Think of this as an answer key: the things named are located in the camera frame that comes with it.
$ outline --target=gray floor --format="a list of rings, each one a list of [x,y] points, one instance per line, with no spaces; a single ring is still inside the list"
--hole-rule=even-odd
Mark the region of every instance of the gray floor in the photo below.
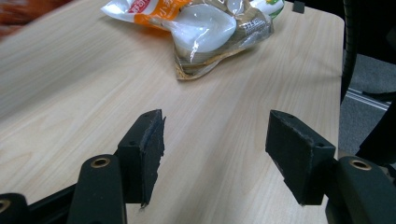
[[[396,91],[396,65],[358,55],[350,89],[378,93]],[[341,104],[339,148],[355,154],[385,111],[348,94]]]

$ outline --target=wooden table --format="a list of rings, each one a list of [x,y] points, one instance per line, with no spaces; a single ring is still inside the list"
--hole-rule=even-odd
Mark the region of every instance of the wooden table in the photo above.
[[[129,223],[326,223],[301,207],[265,152],[270,109],[338,142],[343,21],[287,3],[275,33],[194,81],[177,81],[172,36],[80,0],[0,44],[0,193],[28,203],[76,183],[134,121],[167,117],[150,205]]]

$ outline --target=plastic bag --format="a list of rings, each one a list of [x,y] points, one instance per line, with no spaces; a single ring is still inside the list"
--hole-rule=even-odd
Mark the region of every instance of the plastic bag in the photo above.
[[[273,33],[284,0],[113,0],[110,17],[168,30],[178,79],[195,79]]]

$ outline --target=screw hole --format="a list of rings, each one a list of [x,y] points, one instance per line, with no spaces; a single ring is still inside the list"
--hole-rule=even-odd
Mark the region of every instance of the screw hole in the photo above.
[[[358,160],[353,160],[349,162],[353,167],[364,170],[364,171],[369,171],[372,169],[371,165],[367,164],[364,161],[358,161]]]
[[[11,201],[10,200],[0,200],[0,214],[4,211],[6,211],[9,206],[11,205]]]
[[[91,162],[91,167],[93,168],[101,168],[105,167],[110,163],[110,160],[108,158],[99,158]]]

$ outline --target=snack bag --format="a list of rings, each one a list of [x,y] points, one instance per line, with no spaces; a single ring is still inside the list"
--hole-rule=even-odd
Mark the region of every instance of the snack bag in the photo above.
[[[283,6],[284,0],[113,0],[102,10],[171,32],[177,78],[185,80],[270,36]]]

